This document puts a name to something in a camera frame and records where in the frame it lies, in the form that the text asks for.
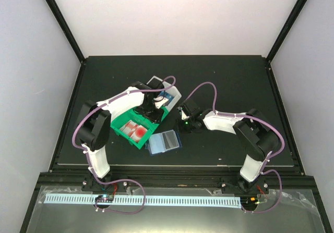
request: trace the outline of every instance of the green plastic container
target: green plastic container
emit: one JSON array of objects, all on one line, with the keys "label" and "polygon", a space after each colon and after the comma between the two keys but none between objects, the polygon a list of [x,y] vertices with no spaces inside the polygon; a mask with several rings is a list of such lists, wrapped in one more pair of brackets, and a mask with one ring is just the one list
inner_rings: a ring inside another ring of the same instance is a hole
[{"label": "green plastic container", "polygon": [[[165,107],[161,107],[164,110],[161,121],[168,115],[169,111]],[[120,128],[125,125],[127,122],[132,120],[133,122],[144,126],[147,129],[145,135],[140,139],[137,143],[133,139],[131,139],[128,135],[120,131]],[[147,118],[144,118],[142,115],[139,115],[133,111],[133,109],[129,109],[127,112],[121,114],[116,117],[110,124],[110,127],[115,131],[116,135],[122,136],[126,138],[131,145],[134,145],[138,149],[141,149],[145,142],[150,138],[150,136],[157,129],[159,124],[154,124]]]}]

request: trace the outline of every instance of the gray wall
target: gray wall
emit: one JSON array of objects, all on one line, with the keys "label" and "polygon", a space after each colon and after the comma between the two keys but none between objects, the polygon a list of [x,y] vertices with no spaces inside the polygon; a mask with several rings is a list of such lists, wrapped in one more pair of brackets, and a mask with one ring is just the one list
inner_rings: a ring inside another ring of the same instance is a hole
[{"label": "gray wall", "polygon": [[267,55],[296,2],[56,1],[85,56]]},{"label": "gray wall", "polygon": [[0,0],[0,232],[19,232],[79,61],[45,0]]},{"label": "gray wall", "polygon": [[334,0],[308,0],[272,67],[305,171],[334,228]]}]

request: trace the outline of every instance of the orange wire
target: orange wire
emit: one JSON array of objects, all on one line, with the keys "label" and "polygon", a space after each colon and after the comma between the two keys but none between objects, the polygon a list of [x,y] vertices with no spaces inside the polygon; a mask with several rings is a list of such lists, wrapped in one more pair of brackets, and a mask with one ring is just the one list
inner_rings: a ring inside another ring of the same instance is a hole
[{"label": "orange wire", "polygon": [[116,191],[117,191],[117,184],[114,183],[114,193],[113,193],[113,195],[116,194]]},{"label": "orange wire", "polygon": [[265,195],[265,197],[268,199],[268,196],[261,190],[261,187],[259,185],[257,185],[256,187],[261,192],[261,194]]}]

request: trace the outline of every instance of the red object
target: red object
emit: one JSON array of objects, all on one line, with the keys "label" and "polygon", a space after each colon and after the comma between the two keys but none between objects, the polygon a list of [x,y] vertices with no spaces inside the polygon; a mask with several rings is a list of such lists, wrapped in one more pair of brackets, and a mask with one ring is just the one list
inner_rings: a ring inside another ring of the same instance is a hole
[{"label": "red object", "polygon": [[117,184],[114,183],[114,193],[113,193],[113,195],[116,194],[116,191],[117,191]]},{"label": "red object", "polygon": [[137,129],[135,130],[135,133],[133,133],[130,138],[138,143],[140,139],[145,135],[146,132],[147,132],[147,129],[144,126],[139,125]]},{"label": "red object", "polygon": [[261,187],[259,185],[256,185],[257,189],[261,192],[261,194],[265,195],[265,197],[268,199],[268,196],[261,190]]},{"label": "red object", "polygon": [[137,127],[138,127],[138,125],[135,122],[133,122],[132,120],[130,120],[124,126],[122,126],[121,131],[124,132],[129,137],[131,137],[132,134],[137,129]]}]

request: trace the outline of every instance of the black metal frame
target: black metal frame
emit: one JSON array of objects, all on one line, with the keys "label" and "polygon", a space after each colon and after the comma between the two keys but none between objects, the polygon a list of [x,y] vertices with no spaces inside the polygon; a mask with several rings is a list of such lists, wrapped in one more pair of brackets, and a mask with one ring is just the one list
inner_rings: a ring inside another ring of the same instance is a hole
[{"label": "black metal frame", "polygon": [[47,4],[49,5],[54,17],[56,18],[56,20],[59,23],[59,26],[62,28],[68,42],[70,43],[70,45],[72,46],[73,51],[75,52],[75,54],[77,55],[79,61],[81,63],[85,62],[85,57],[82,54],[79,45],[77,44],[77,41],[75,40],[69,26],[67,25],[65,18],[61,12],[61,10],[59,9],[57,3],[55,0],[45,0],[47,2]]},{"label": "black metal frame", "polygon": [[276,53],[278,52],[279,48],[281,47],[285,37],[288,35],[291,27],[293,26],[294,22],[296,21],[299,13],[302,11],[305,3],[307,0],[297,0],[296,4],[294,5],[288,19],[286,20],[280,34],[278,35],[276,41],[274,42],[268,56],[267,61],[271,62],[275,57]]},{"label": "black metal frame", "polygon": [[[79,45],[77,44],[69,26],[66,23],[66,20],[62,14],[62,12],[60,11],[57,3],[55,0],[45,0],[47,2],[47,4],[49,5],[53,15],[55,16],[55,18],[57,19],[60,27],[62,28],[64,34],[67,37],[68,42],[70,43],[70,45],[72,46],[73,51],[75,52],[75,54],[77,55],[79,61],[81,63],[85,62],[85,57],[82,54]],[[292,11],[290,12],[290,15],[288,16],[281,32],[279,33],[274,45],[272,46],[268,56],[267,56],[267,61],[271,62],[273,60],[273,58],[275,57],[277,51],[279,50],[280,46],[282,45],[285,37],[288,35],[291,27],[293,26],[295,20],[297,19],[299,13],[301,12],[301,10],[303,9],[305,3],[307,2],[307,0],[297,0],[296,4],[294,5]]]},{"label": "black metal frame", "polygon": [[[277,108],[282,120],[284,132],[287,135],[287,143],[291,149],[291,155],[294,160],[294,167],[278,167],[275,168],[280,172],[282,177],[282,183],[285,189],[311,189],[321,215],[321,220],[325,227],[326,232],[332,232],[328,217],[325,212],[325,208],[319,191],[317,189],[315,180],[313,177],[304,175],[304,168],[293,138],[293,134],[289,125],[287,115],[284,110],[282,99],[275,81],[275,77],[271,70],[271,61],[279,50],[281,44],[283,43],[285,37],[290,31],[292,25],[297,19],[299,13],[301,12],[303,6],[307,0],[297,0],[295,6],[293,7],[288,19],[286,20],[281,32],[279,33],[273,47],[271,48],[267,58],[264,58],[266,70],[268,74],[268,79],[274,94]],[[70,28],[68,27],[60,9],[58,8],[55,0],[46,0],[51,11],[53,12],[56,20],[61,26],[64,34],[66,35],[70,45],[72,46],[74,52],[76,53],[79,61],[81,62],[80,71],[75,83],[73,93],[67,108],[65,119],[62,125],[61,133],[55,148],[54,155],[49,167],[49,173],[41,173],[35,190],[33,192],[25,219],[20,232],[26,232],[30,217],[33,212],[33,208],[38,197],[38,193],[41,186],[47,185],[58,185],[58,186],[81,186],[83,189],[85,187],[82,182],[90,181],[91,174],[87,170],[86,166],[61,166],[57,165],[57,158],[59,156],[61,146],[63,144],[64,135],[66,128],[68,126],[69,118],[75,103],[77,93],[80,87],[80,83],[84,74],[86,67],[85,57],[82,54]],[[206,187],[206,188],[217,188],[218,183],[221,182],[222,177],[235,177],[240,168],[237,167],[210,167],[210,168],[161,168],[161,167],[125,167],[125,166],[113,166],[112,178],[131,178],[139,181],[144,187],[177,187],[182,185],[183,187]],[[266,182],[271,188],[278,188],[279,183],[275,175],[266,176]]]},{"label": "black metal frame", "polygon": [[[174,175],[169,175],[168,178],[165,178],[162,175],[153,174],[151,171],[145,172],[132,172],[127,171],[115,171],[113,177],[116,179],[119,178],[131,178],[139,181],[144,187],[165,187],[165,188],[177,188],[179,185],[182,185],[184,188],[209,188],[216,189],[221,182],[221,177],[229,178],[235,177],[235,173],[223,172],[216,173],[213,176],[208,175],[186,175],[183,173],[175,173]],[[26,216],[23,220],[21,227],[21,233],[24,233],[28,229],[29,221],[33,213],[33,208],[36,203],[38,193],[42,186],[80,186],[83,191],[89,190],[93,193],[101,193],[101,187],[91,186],[87,189],[87,186],[92,179],[91,174],[87,171],[77,170],[77,171],[61,171],[53,173],[41,173],[34,189],[31,201],[28,206]],[[318,211],[321,216],[321,221],[325,228],[326,233],[332,233],[332,229],[326,215],[326,211],[319,195],[318,188],[316,186],[315,180],[310,176],[290,176],[290,175],[281,175],[282,184],[285,189],[307,189],[312,190],[314,199]],[[266,183],[271,189],[278,189],[279,182],[276,175],[266,176]]]}]

